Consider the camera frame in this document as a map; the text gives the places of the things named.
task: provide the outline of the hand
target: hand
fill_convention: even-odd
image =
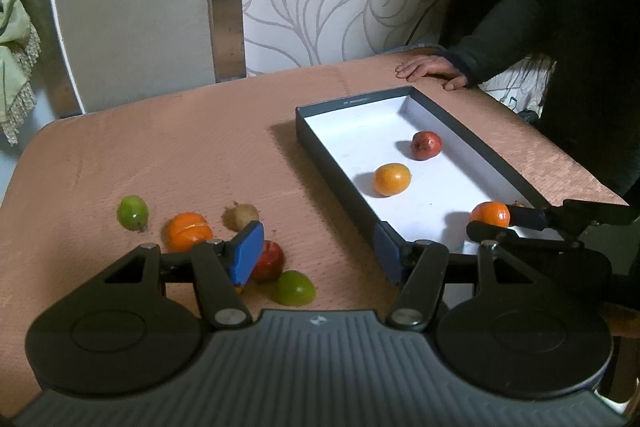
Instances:
[[[444,76],[447,82],[442,86],[447,91],[462,89],[469,83],[466,76],[460,73],[451,62],[438,55],[419,55],[412,57],[396,68],[396,77],[405,78],[407,82],[415,82],[422,76]]]

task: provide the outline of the orange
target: orange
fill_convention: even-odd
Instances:
[[[209,223],[200,214],[178,214],[166,226],[166,239],[172,252],[186,252],[194,245],[213,239]]]
[[[499,201],[487,201],[486,203],[480,203],[473,209],[469,221],[481,221],[496,227],[508,227],[510,219],[511,216],[507,205]]]
[[[411,183],[411,172],[401,163],[388,163],[373,174],[373,188],[383,196],[400,194]]]

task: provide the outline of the yellow fruit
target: yellow fruit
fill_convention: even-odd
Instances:
[[[373,188],[383,196],[395,196],[411,183],[411,172],[401,163],[388,163],[373,174]]]

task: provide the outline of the small potato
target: small potato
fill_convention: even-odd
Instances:
[[[260,221],[258,210],[249,203],[236,205],[232,210],[235,231],[240,232],[251,221]]]

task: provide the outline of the table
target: table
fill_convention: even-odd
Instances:
[[[161,242],[179,212],[207,217],[222,239],[225,207],[253,203],[287,268],[313,279],[312,309],[377,309],[398,290],[296,142],[298,105],[403,85],[399,55],[281,71],[56,121],[31,141],[0,207],[0,412],[12,415],[38,391],[24,355],[31,321],[140,243]],[[621,202],[507,108],[477,89],[415,84],[478,134],[551,203]],[[145,233],[116,221],[120,199],[144,198]],[[196,310],[193,291],[170,297]],[[252,312],[277,307],[247,286]]]

